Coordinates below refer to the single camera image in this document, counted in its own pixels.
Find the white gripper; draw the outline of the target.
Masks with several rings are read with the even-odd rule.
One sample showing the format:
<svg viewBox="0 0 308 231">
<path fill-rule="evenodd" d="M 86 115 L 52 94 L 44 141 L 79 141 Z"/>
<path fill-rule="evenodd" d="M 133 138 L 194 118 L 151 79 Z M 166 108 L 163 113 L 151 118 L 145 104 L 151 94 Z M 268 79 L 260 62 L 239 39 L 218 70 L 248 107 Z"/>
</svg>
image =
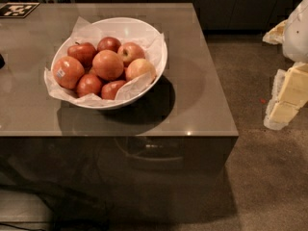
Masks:
<svg viewBox="0 0 308 231">
<path fill-rule="evenodd" d="M 273 80 L 271 100 L 264 125 L 281 130 L 289 125 L 308 102 L 308 0 L 302 0 L 289 18 L 263 36 L 263 42 L 281 44 L 285 57 L 295 63 L 287 71 L 278 69 Z"/>
</svg>

